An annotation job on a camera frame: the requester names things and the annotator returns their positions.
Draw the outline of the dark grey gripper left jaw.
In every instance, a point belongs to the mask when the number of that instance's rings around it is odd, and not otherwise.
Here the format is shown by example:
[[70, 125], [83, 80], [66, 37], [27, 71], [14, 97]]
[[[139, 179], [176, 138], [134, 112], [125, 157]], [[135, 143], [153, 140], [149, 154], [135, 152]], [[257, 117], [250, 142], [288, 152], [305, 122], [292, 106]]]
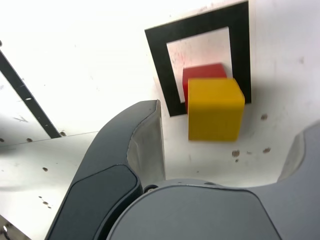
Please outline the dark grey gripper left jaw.
[[145, 187], [165, 178], [161, 103], [140, 101], [97, 133], [46, 238], [105, 240]]

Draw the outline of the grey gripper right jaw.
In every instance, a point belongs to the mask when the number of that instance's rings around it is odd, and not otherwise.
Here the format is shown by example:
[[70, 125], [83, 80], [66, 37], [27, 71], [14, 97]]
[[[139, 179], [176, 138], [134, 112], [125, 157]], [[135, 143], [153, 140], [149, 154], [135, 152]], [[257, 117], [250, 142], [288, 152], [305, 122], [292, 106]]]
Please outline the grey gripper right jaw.
[[231, 188], [170, 181], [135, 200], [109, 240], [317, 240], [320, 125], [299, 133], [275, 183]]

